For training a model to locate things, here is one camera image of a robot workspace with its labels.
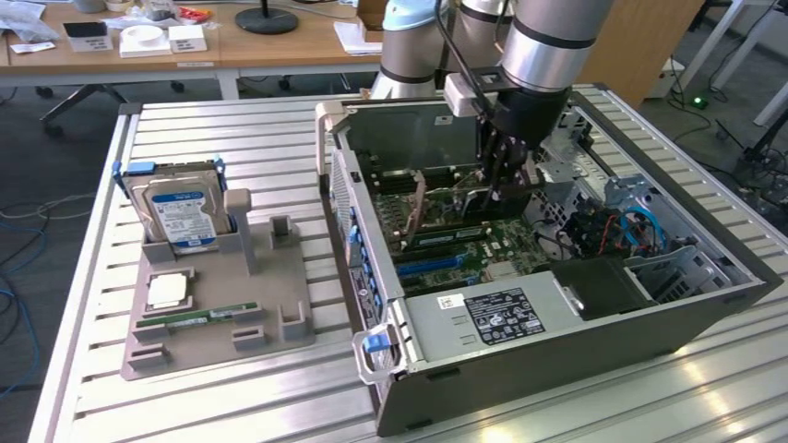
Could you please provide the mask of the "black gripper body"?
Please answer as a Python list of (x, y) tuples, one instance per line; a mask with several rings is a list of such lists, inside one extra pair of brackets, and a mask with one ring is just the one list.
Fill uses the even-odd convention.
[(501, 91), (493, 105), (491, 123), (528, 148), (540, 146), (552, 134), (571, 96), (571, 88), (553, 92), (529, 89)]

